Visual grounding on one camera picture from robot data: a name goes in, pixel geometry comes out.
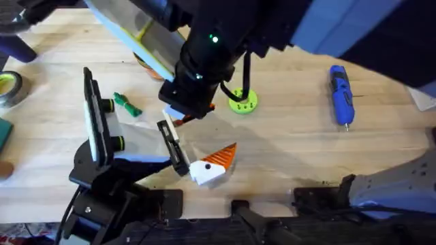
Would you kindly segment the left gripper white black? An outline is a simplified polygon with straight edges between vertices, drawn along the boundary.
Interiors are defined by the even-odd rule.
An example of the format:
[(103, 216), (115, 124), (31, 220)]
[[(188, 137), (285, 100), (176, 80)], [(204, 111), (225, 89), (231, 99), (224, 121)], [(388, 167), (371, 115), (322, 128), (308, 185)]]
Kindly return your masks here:
[[(163, 109), (175, 127), (195, 120), (168, 104)], [(208, 184), (226, 174), (236, 155), (237, 143), (230, 144), (190, 164), (176, 131), (167, 120), (147, 129), (119, 122), (115, 113), (105, 119), (85, 114), (88, 139), (77, 149), (69, 180), (84, 188), (110, 188), (135, 183), (172, 167), (180, 176), (188, 173), (198, 185)]]

